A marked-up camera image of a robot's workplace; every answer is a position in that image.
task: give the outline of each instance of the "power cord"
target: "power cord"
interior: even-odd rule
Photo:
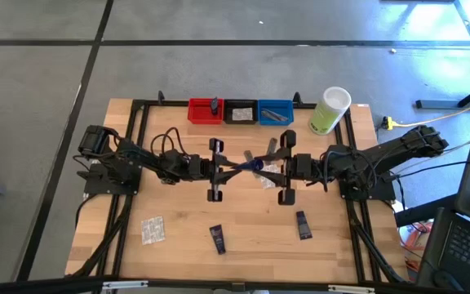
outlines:
[[[409,165],[408,167],[404,167],[404,168],[402,168],[402,169],[401,169],[400,171],[398,171],[398,172],[399,172],[399,173],[400,173],[400,172],[403,172],[404,170],[409,169],[409,168],[412,168],[412,167],[414,167],[414,166],[417,166],[417,165],[419,165],[419,164],[421,164],[421,163],[425,163],[425,162],[427,162],[427,161],[429,161],[429,160],[433,160],[434,158],[439,158],[439,157],[441,157],[441,156],[444,156],[444,155],[446,155],[446,154],[449,154],[449,153],[451,153],[451,152],[454,152],[454,151],[456,151],[456,150],[458,150],[458,149],[460,149],[460,148],[462,148],[462,147],[464,147],[464,146],[466,146],[466,145],[469,145],[469,144],[470,144],[470,140],[467,141],[467,142],[465,142],[465,143],[463,143],[463,144],[461,144],[461,145],[458,145],[458,146],[456,146],[456,147],[454,147],[454,148],[448,149],[448,151],[446,151],[446,152],[444,152],[444,153],[442,153],[442,154],[440,154],[440,155],[438,155],[438,156],[435,156],[435,157],[432,157],[432,158],[427,158],[427,159],[425,159],[425,160],[423,160],[423,161],[421,161],[421,162],[417,162],[417,163],[414,163],[414,164]]]
[[[402,211],[405,211],[405,209],[406,209],[406,196],[404,194],[404,187],[402,187],[400,179],[397,178],[397,182],[398,182],[398,186],[400,187],[401,209],[402,209]],[[394,208],[392,208],[391,204],[389,204],[386,201],[383,201],[383,202],[387,206],[389,206],[389,208],[391,208],[393,213],[396,213]],[[413,229],[415,229],[417,232],[419,232],[421,234],[428,233],[427,228],[425,228],[426,230],[421,230],[421,229],[417,228],[415,224],[411,224],[411,226],[413,227]]]
[[[385,203],[389,208],[391,208],[391,210],[392,210],[393,213],[395,213],[395,210],[392,208],[391,204],[390,204],[388,201],[383,200],[382,202]],[[419,231],[421,234],[428,233],[427,228],[426,228],[425,231],[421,231],[421,230],[418,230],[418,231]],[[420,254],[414,253],[414,252],[411,251],[409,248],[407,248],[406,245],[404,244],[404,242],[402,241],[401,237],[400,237],[400,242],[403,244],[401,247],[404,248],[404,250],[406,250],[406,251],[408,251],[409,253],[411,253],[411,254],[413,254],[413,255],[419,257],[421,261],[423,261],[423,262],[425,262],[426,264],[428,264],[429,266],[431,266],[431,268],[432,268],[433,270],[437,270],[437,268],[436,268],[434,265],[432,265],[429,261],[426,261]]]
[[[82,155],[74,155],[72,156],[72,159],[76,162],[76,163],[79,163],[81,164],[87,171],[90,171],[90,168],[86,166],[86,164],[84,164],[82,161],[80,161],[78,158],[85,158],[84,156]]]
[[[81,213],[81,209],[85,204],[93,199],[97,194],[89,194],[86,199],[84,199],[81,204],[79,204],[78,210],[75,212],[75,227],[78,227],[78,222],[79,222],[79,214]]]
[[[164,133],[164,136],[163,136],[163,138],[162,138],[162,144],[161,144],[161,151],[162,151],[162,153],[164,154],[164,143],[165,143],[165,141],[166,141],[166,138],[169,138],[168,134],[169,134],[171,131],[175,131],[175,134],[177,134],[177,141],[179,142],[180,150],[183,152],[183,154],[188,155],[188,154],[186,153],[186,151],[184,151],[183,144],[182,144],[182,142],[180,141],[179,130],[178,130],[176,127],[170,127],[170,128],[168,129],[168,131],[166,131],[166,133]]]
[[[345,155],[349,155],[349,152],[343,153],[343,152],[337,152],[337,151],[328,151],[328,152],[325,153],[325,157],[324,157],[324,175],[322,175],[322,177],[323,177],[322,184],[324,185],[324,191],[325,192],[327,192],[327,165],[330,161],[330,156],[332,154],[345,156]]]
[[[421,170],[413,171],[413,172],[408,173],[408,174],[405,174],[405,175],[397,175],[397,174],[395,174],[394,176],[395,176],[397,179],[400,179],[400,178],[403,178],[403,177],[406,177],[406,176],[413,176],[414,174],[417,174],[417,173],[419,173],[419,172],[425,172],[425,171],[428,171],[428,170],[431,170],[431,169],[435,169],[435,168],[439,168],[439,167],[448,167],[448,166],[453,166],[453,165],[457,165],[457,164],[469,164],[469,163],[470,163],[470,160],[469,160],[469,161],[456,162],[456,163],[441,164],[441,165],[434,166],[434,167],[422,168]]]
[[[170,143],[171,143],[171,148],[174,149],[175,148],[175,145],[173,144],[173,140],[171,139],[170,136],[166,135],[166,134],[159,134],[157,136],[155,136],[153,139],[152,139],[152,142],[150,143],[150,151],[152,151],[153,154],[155,154],[155,152],[153,152],[153,142],[155,142],[155,140],[157,140],[158,138],[162,137],[162,136],[167,136],[168,139],[170,140]]]

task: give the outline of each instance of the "wooden table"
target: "wooden table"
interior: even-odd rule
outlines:
[[[124,136],[131,100],[112,99],[104,120]],[[208,140],[224,141],[224,154],[234,162],[244,162],[244,150],[254,156],[265,154],[271,137],[278,138],[287,128],[297,133],[296,153],[313,158],[335,144],[335,134],[318,136],[308,128],[312,109],[296,109],[295,122],[288,127],[260,125],[193,125],[186,107],[150,107],[144,147],[157,134],[178,127],[189,154],[211,156]],[[377,144],[368,105],[351,106],[352,123],[359,149]],[[347,144],[345,122],[341,122]],[[133,138],[137,137],[138,127]],[[157,152],[160,141],[155,144]],[[322,185],[306,187],[294,181],[294,206],[277,204],[278,189],[262,189],[259,180],[243,172],[230,180],[222,203],[206,201],[207,182],[180,182],[162,185],[155,173],[144,170],[139,194],[134,197],[130,224],[122,257],[121,276],[125,278],[167,278],[190,280],[229,280],[292,283],[356,283],[345,203],[336,182],[324,193]],[[73,239],[66,274],[78,270],[103,237],[110,206],[110,195],[98,195],[82,209]],[[375,243],[389,264],[407,278],[392,211],[379,201],[369,201]],[[300,241],[295,212],[304,211],[313,238]],[[166,240],[141,244],[141,221],[164,218]],[[227,253],[215,250],[209,228],[221,224]],[[369,258],[362,244],[366,277],[370,277]],[[109,250],[106,273],[111,272],[115,244]]]

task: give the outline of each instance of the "black cable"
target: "black cable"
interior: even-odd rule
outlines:
[[[382,128],[383,123],[379,123],[378,125],[375,126],[375,134],[376,134],[376,140],[379,140],[379,130]]]
[[[423,261],[423,262],[425,262],[426,264],[428,264],[429,266],[431,266],[431,268],[432,268],[433,270],[437,270],[437,268],[436,268],[434,265],[432,265],[431,262],[426,261],[420,254],[416,254],[416,253],[412,252],[411,250],[409,250],[409,249],[408,249],[407,247],[405,247],[405,246],[402,246],[402,248],[404,248],[405,250],[407,250],[409,253],[413,254],[414,256],[419,257],[421,261]]]
[[[162,137],[162,136],[167,136],[168,139],[170,139],[171,148],[172,148],[172,149],[175,148],[175,145],[173,144],[173,140],[171,139],[170,136],[168,136],[168,135],[166,135],[166,134],[159,134],[159,135],[155,136],[155,137],[152,139],[152,142],[150,143],[150,151],[152,151],[153,154],[155,154],[155,152],[153,152],[153,142],[155,142],[155,140],[156,140],[157,138],[160,138],[160,137]]]
[[[412,175],[414,175],[416,173],[419,173],[419,172],[428,171],[428,170],[431,170],[431,169],[434,169],[434,168],[448,167],[448,166],[452,166],[452,165],[456,165],[456,164],[464,164],[464,163],[469,164],[470,160],[469,161],[456,162],[456,163],[447,163],[447,164],[442,164],[442,165],[438,165],[438,166],[434,166],[434,167],[426,167],[426,168],[422,168],[421,170],[413,171],[413,172],[405,174],[405,175],[395,175],[395,176],[397,177],[397,179],[399,179],[399,178],[406,177],[406,176],[412,176]]]
[[[394,150],[396,150],[396,149],[398,149],[398,148],[401,148],[401,147],[403,147],[403,146],[405,146],[405,145],[407,145],[407,144],[409,144],[409,143],[415,142],[415,141],[417,141],[417,140],[422,140],[422,138],[429,137],[429,136],[436,136],[436,135],[440,135],[440,132],[439,132],[439,131],[435,131],[435,132],[432,132],[432,133],[423,135],[423,136],[421,136],[421,137],[415,138],[415,139],[413,139],[413,140],[409,140],[409,141],[407,141],[407,142],[402,142],[402,143],[400,143],[398,146],[389,149],[388,151],[386,151],[386,152],[384,153],[384,155],[382,155],[382,156],[380,157],[379,160],[376,161],[376,163],[375,163],[375,165],[374,165],[374,170],[375,170],[376,167],[380,164],[380,162],[382,162],[382,161],[383,161],[389,154],[391,154]],[[369,172],[369,175],[367,175],[367,182],[368,182],[368,183],[369,183],[370,178],[371,178],[372,175],[373,175],[373,173],[370,171],[370,172]]]
[[[172,131],[172,130],[174,130],[175,133],[177,134],[177,141],[179,142],[180,150],[183,152],[183,154],[188,155],[188,154],[186,153],[186,151],[184,151],[183,144],[182,144],[182,142],[180,141],[179,130],[177,130],[176,127],[170,127],[170,128],[168,129],[168,131],[166,131],[165,136],[162,138],[162,147],[161,147],[162,153],[164,154],[164,143],[165,143],[165,141],[166,141],[166,138],[169,137],[168,134],[169,134],[170,131]]]
[[[114,157],[115,156],[115,151],[112,151],[112,152],[108,152],[106,154],[94,154],[94,153],[86,153],[83,151],[83,157],[86,158],[86,157],[93,157],[93,158],[100,158],[100,159],[105,159],[105,158],[109,158],[109,157]]]
[[[117,232],[124,226],[126,219],[130,216],[129,209],[130,207],[128,207],[127,205],[124,205],[122,207],[121,213],[119,214],[119,216],[113,223],[109,232],[104,235],[100,244],[93,251],[91,256],[85,261],[82,267],[78,271],[73,273],[71,276],[81,277],[81,276],[87,276],[91,273],[91,271],[97,264],[98,260],[106,251],[106,248],[109,247],[110,243],[115,238],[115,235],[117,234]]]
[[[383,202],[385,205],[387,205],[389,208],[391,208],[392,213],[397,213],[397,212],[395,212],[395,209],[392,208],[392,205],[391,205],[391,203],[388,202],[388,200],[382,200],[382,202]]]
[[[398,186],[400,187],[401,209],[402,209],[403,211],[405,211],[405,209],[406,209],[406,196],[404,195],[404,187],[402,187],[401,181],[400,181],[400,178],[399,178],[399,177],[397,177],[397,183],[398,183]],[[421,229],[417,228],[417,227],[415,226],[415,224],[411,224],[411,226],[412,226],[417,232],[419,232],[419,233],[421,233],[421,234],[429,233],[429,232],[428,232],[428,229],[425,227],[425,225],[423,225],[421,222],[419,222],[419,224],[422,225],[422,226],[425,228],[425,230],[421,230]]]
[[[373,187],[376,187],[376,184],[378,182],[378,177],[376,175],[376,170],[375,170],[375,167],[373,166],[373,163],[371,163],[371,161],[367,158],[367,156],[365,154],[363,154],[361,151],[357,151],[357,154],[362,156],[364,158],[364,160],[366,160],[367,165],[370,167],[371,171],[373,172],[373,179],[375,179],[375,182],[373,183],[373,186],[370,186],[369,185],[369,182],[370,182],[369,179],[370,178],[368,177],[367,182],[366,182],[367,188],[371,189]]]
[[[75,213],[75,227],[78,227],[78,222],[79,222],[79,213],[81,213],[81,209],[85,204],[90,201],[90,199],[94,198],[97,194],[89,194],[88,197],[79,204],[78,210]]]
[[[86,166],[86,164],[84,164],[82,161],[80,161],[78,158],[84,158],[84,156],[82,155],[74,155],[72,156],[72,159],[76,161],[76,163],[79,163],[81,164],[82,166],[84,166],[86,168],[87,171],[90,171],[90,168]]]
[[[330,156],[332,154],[344,156],[344,155],[349,155],[349,153],[342,153],[342,152],[337,152],[337,151],[327,151],[326,156],[324,157],[324,175],[323,175],[323,182],[322,184],[324,185],[324,191],[327,192],[327,165],[328,162],[330,161]]]

